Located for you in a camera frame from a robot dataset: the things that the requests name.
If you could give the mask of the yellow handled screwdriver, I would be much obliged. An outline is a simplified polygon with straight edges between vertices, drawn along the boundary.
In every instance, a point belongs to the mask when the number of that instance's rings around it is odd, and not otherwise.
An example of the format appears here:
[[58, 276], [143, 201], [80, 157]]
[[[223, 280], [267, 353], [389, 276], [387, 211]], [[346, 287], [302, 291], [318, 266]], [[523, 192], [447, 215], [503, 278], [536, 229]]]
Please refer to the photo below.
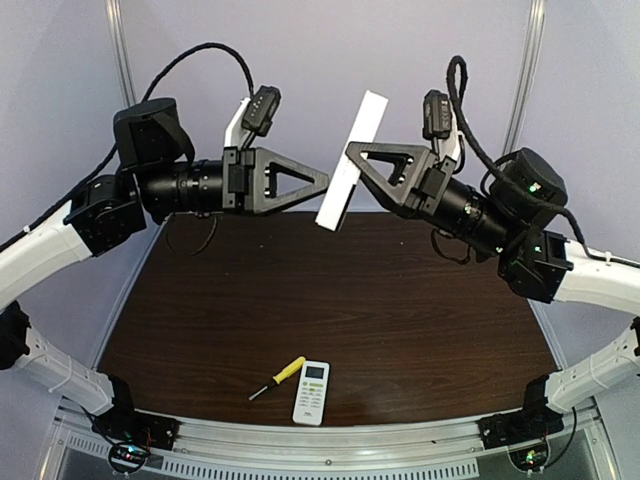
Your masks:
[[302, 366], [304, 365], [305, 361], [306, 361], [306, 358], [304, 356], [297, 357], [295, 360], [293, 360], [291, 363], [289, 363], [287, 366], [285, 366], [280, 372], [278, 372], [276, 375], [272, 376], [271, 379], [264, 386], [262, 386], [258, 391], [256, 391], [252, 395], [250, 395], [248, 397], [248, 400], [249, 401], [254, 401], [260, 395], [264, 394], [266, 391], [271, 390], [271, 389], [276, 388], [277, 386], [279, 386], [285, 380], [287, 380], [292, 375], [297, 373], [302, 368]]

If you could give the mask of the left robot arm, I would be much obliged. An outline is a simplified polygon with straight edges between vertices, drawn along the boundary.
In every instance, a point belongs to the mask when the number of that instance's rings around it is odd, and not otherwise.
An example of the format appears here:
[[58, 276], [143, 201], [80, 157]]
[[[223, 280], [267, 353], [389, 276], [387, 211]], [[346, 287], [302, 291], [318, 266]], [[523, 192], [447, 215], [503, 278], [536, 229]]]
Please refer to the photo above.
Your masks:
[[223, 155], [197, 160], [177, 103], [154, 98], [113, 120], [119, 170], [83, 181], [35, 227], [1, 251], [1, 366], [28, 373], [99, 419], [131, 418], [128, 385], [52, 346], [18, 299], [56, 272], [123, 244], [149, 222], [175, 214], [267, 216], [324, 194], [329, 178], [253, 145], [265, 136], [279, 98], [264, 89], [245, 99], [227, 129]]

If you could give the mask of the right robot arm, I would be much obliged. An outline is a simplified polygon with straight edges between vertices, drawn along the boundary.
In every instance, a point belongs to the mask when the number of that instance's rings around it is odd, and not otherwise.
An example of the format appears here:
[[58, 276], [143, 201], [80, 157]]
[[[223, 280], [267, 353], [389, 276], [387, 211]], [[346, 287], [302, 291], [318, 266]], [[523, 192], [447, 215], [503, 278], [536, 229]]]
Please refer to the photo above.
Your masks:
[[[466, 246], [459, 264], [498, 260], [498, 275], [518, 296], [543, 303], [576, 302], [639, 314], [639, 265], [587, 247], [547, 226], [565, 213], [562, 178], [524, 148], [493, 166], [490, 187], [477, 191], [453, 177], [453, 161], [425, 146], [352, 142], [347, 157], [366, 188], [388, 211], [431, 225], [440, 238]], [[584, 399], [639, 370], [639, 322], [579, 363], [531, 381], [522, 407], [480, 420], [481, 435], [556, 432]]]

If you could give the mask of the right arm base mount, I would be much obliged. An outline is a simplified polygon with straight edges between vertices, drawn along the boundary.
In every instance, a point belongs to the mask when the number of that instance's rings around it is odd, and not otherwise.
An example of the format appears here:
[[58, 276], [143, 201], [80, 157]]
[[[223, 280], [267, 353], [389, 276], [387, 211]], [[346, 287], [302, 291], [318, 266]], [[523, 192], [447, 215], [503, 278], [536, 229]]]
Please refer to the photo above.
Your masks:
[[552, 464], [548, 436], [564, 429], [563, 415], [546, 408], [486, 416], [477, 426], [485, 450], [506, 447], [511, 465], [527, 475]]

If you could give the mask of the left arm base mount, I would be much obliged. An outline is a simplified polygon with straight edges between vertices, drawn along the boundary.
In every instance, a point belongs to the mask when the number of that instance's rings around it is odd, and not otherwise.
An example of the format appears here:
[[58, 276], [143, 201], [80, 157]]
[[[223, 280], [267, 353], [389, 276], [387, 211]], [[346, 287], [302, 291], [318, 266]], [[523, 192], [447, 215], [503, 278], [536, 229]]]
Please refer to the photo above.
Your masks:
[[181, 422], [175, 418], [142, 413], [86, 412], [92, 430], [109, 445], [107, 462], [116, 474], [129, 477], [140, 471], [152, 449], [171, 451]]

